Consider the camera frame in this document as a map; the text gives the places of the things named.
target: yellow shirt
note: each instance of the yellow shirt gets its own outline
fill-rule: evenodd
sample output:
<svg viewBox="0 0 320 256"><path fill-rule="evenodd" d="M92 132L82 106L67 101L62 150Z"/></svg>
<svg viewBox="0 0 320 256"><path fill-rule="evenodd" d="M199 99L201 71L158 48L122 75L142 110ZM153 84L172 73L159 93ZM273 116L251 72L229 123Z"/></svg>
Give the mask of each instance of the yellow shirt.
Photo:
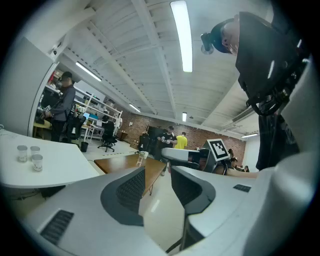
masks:
<svg viewBox="0 0 320 256"><path fill-rule="evenodd" d="M188 143L187 138L180 135L180 136L177 136L176 139L178 143L174 146L174 148L179 150L184 150Z"/></svg>

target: floor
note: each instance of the floor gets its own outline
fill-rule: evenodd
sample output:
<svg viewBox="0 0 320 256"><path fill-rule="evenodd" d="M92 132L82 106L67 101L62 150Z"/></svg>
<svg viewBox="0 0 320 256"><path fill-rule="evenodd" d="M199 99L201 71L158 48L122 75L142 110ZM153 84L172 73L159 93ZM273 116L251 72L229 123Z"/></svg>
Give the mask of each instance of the floor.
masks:
<svg viewBox="0 0 320 256"><path fill-rule="evenodd" d="M118 141L114 152L105 148L98 148L101 141L92 139L89 143L87 152L83 155L89 163L100 174L104 173L93 162L95 159L113 158L118 156L127 156L137 151L123 141ZM32 191L20 191L20 194L30 194ZM12 207L19 218L25 217L32 212L38 205L45 202L40 194L28 197L24 200L12 200ZM147 234L164 250L177 242L183 231L184 208L179 202L176 194L171 187L171 175L168 170L164 176L159 176L153 185L152 195L147 193L140 201L139 214L143 216L144 228ZM179 251L179 246L172 250L169 255Z"/></svg>

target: man in yellow shirt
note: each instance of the man in yellow shirt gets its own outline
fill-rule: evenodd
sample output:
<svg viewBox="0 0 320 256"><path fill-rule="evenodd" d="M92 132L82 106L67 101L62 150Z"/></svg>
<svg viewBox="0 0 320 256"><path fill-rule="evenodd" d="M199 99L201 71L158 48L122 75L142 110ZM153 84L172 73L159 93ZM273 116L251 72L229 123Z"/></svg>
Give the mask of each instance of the man in yellow shirt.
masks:
<svg viewBox="0 0 320 256"><path fill-rule="evenodd" d="M182 135L177 136L176 139L178 140L178 143L174 146L174 148L179 150L184 150L188 143L188 140L186 138L186 133L182 132Z"/></svg>

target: white table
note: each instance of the white table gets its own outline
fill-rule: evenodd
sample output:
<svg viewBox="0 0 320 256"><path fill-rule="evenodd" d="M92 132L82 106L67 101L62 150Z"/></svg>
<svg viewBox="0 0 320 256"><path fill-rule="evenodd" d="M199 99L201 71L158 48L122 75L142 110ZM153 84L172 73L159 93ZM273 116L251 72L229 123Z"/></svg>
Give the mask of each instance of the white table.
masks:
<svg viewBox="0 0 320 256"><path fill-rule="evenodd" d="M18 162L18 145L28 147L27 162ZM43 156L41 172L33 169L31 146L40 147ZM47 141L0 129L0 181L6 187L56 187L98 175L75 144Z"/></svg>

